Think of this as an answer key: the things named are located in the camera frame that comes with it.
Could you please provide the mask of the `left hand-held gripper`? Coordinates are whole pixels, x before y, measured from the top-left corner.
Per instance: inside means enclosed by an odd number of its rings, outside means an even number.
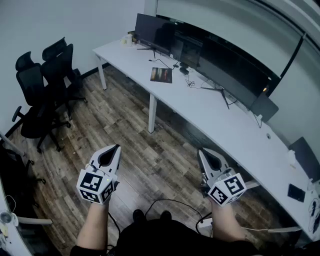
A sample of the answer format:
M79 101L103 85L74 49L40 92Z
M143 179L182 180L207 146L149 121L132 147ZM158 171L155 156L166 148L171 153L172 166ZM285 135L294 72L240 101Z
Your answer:
M121 146L119 144L106 146L96 151L85 169L80 171L76 188L83 200L99 205L105 205L116 190ZM106 167L107 172L96 167Z

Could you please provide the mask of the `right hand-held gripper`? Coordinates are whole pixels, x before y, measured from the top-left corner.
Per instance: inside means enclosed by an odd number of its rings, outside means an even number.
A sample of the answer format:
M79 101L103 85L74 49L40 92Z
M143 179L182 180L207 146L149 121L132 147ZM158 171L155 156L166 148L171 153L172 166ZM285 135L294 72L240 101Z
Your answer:
M220 153L209 148L199 149L198 162L206 176L200 185L200 191L204 197L209 197L220 207L236 201L247 190L241 174L229 168ZM223 173L213 176L213 171Z

